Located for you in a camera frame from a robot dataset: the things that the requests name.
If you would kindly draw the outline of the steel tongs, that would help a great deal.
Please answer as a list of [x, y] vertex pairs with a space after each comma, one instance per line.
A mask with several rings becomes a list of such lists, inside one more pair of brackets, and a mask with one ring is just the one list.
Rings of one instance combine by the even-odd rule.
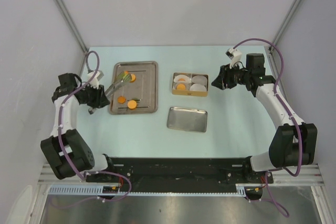
[[[125, 81], [123, 80], [124, 76], [126, 76], [126, 74], [124, 73], [124, 71], [122, 71], [120, 74], [118, 74], [118, 75], [115, 77], [113, 83], [107, 88], [107, 90], [106, 90], [106, 91], [104, 90], [105, 95], [107, 96], [107, 98], [108, 98], [110, 101], [111, 101], [112, 96], [114, 95], [114, 93], [115, 93], [116, 91], [118, 91], [119, 89], [121, 89], [121, 88], [122, 88], [123, 86], [125, 86], [126, 84], [130, 83], [130, 82], [125, 82]], [[90, 108], [88, 109], [88, 112], [89, 112], [89, 114], [94, 114], [96, 110], [97, 110], [97, 109], [94, 109], [94, 108], [90, 107]]]

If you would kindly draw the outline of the green cookie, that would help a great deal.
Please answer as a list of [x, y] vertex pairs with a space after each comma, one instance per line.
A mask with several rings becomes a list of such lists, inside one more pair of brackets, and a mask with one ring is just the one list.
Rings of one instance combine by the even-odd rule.
[[127, 74], [126, 76], [124, 76], [123, 80], [125, 82], [130, 82], [132, 80], [132, 76], [130, 74]]

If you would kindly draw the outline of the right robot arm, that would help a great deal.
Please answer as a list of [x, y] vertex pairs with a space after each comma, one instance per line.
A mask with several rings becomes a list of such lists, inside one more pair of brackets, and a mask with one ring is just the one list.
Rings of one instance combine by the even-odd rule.
[[276, 85], [272, 75], [266, 74], [263, 54], [247, 54], [246, 65], [240, 67], [242, 53], [229, 49], [230, 63], [222, 65], [212, 86], [221, 90], [232, 89], [238, 84], [264, 106], [276, 133], [267, 152], [249, 157], [250, 165], [242, 169], [243, 179], [254, 183], [261, 172], [297, 168], [292, 176], [298, 176], [303, 165], [313, 163], [318, 130], [313, 123], [306, 123], [293, 111]]

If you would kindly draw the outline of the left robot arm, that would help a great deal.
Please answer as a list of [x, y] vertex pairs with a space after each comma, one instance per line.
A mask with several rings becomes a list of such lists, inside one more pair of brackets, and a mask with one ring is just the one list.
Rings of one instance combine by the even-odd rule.
[[51, 99], [55, 105], [55, 122], [50, 137], [41, 141], [40, 148], [58, 179], [80, 175], [84, 171], [98, 171], [105, 182], [115, 178], [116, 169], [109, 165], [106, 154], [94, 153], [77, 131], [79, 106], [85, 104], [100, 109], [109, 104], [104, 86], [99, 84], [100, 73], [88, 74], [90, 82], [82, 84], [74, 73], [58, 76], [60, 85]]

